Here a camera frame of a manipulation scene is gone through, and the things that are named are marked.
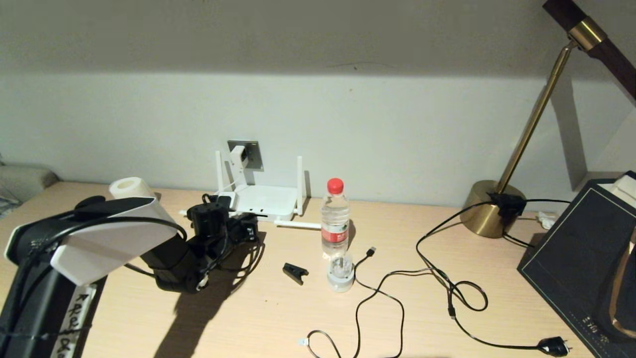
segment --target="black clip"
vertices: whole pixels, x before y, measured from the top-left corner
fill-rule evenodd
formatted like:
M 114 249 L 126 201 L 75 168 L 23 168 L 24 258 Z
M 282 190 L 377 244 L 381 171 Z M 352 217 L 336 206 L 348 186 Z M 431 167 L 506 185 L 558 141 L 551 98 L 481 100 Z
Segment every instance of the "black clip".
M 298 266 L 294 266 L 292 264 L 285 263 L 285 266 L 282 267 L 282 271 L 287 274 L 292 280 L 296 281 L 297 284 L 303 285 L 302 275 L 309 275 L 309 271 L 299 268 Z

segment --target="plastic water bottle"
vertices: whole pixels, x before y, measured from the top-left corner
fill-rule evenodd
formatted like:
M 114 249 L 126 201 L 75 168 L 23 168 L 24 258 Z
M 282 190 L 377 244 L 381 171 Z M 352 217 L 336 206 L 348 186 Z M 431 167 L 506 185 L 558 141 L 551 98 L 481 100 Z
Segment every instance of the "plastic water bottle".
M 322 251 L 329 257 L 344 256 L 349 247 L 349 200 L 344 188 L 339 178 L 329 179 L 322 199 Z

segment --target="desk lamp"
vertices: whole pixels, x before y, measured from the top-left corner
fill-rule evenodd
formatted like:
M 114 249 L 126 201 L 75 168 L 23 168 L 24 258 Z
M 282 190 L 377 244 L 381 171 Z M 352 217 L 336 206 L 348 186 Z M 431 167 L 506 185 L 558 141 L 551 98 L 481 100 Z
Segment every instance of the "desk lamp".
M 567 31 L 570 42 L 561 49 L 548 78 L 548 83 L 541 92 L 501 179 L 498 182 L 494 180 L 476 182 L 468 194 L 464 208 L 487 201 L 498 201 L 496 198 L 501 197 L 501 194 L 518 196 L 525 200 L 523 193 L 509 185 L 508 182 L 515 172 L 537 123 L 539 123 L 543 110 L 573 49 L 578 48 L 591 58 L 603 62 L 627 93 L 636 99 L 636 69 L 616 48 L 600 26 L 572 0 L 548 0 L 543 4 L 543 8 Z M 483 204 L 465 211 L 460 216 L 462 223 L 477 235 L 487 238 L 501 238 L 504 233 L 510 230 L 519 213 L 514 210 L 503 210 L 500 205 L 501 201 L 498 204 Z

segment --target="black power plug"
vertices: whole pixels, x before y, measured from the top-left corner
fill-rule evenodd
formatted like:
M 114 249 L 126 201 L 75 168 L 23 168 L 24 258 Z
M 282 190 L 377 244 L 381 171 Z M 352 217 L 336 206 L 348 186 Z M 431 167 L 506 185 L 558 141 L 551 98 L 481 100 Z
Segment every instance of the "black power plug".
M 565 357 L 571 349 L 565 345 L 565 341 L 561 337 L 545 338 L 539 341 L 537 347 L 543 353 L 553 357 Z

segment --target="white label sticker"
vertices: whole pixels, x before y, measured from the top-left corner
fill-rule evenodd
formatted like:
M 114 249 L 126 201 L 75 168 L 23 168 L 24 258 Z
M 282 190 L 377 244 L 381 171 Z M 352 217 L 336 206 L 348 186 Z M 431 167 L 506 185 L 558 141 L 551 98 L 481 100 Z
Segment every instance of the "white label sticker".
M 72 331 L 83 327 L 90 303 L 93 301 L 96 292 L 97 285 L 77 286 L 75 288 L 71 302 L 66 309 L 66 316 L 60 326 L 60 332 Z M 86 331 L 57 336 L 51 358 L 71 358 L 75 353 L 75 347 L 82 333 L 86 334 Z

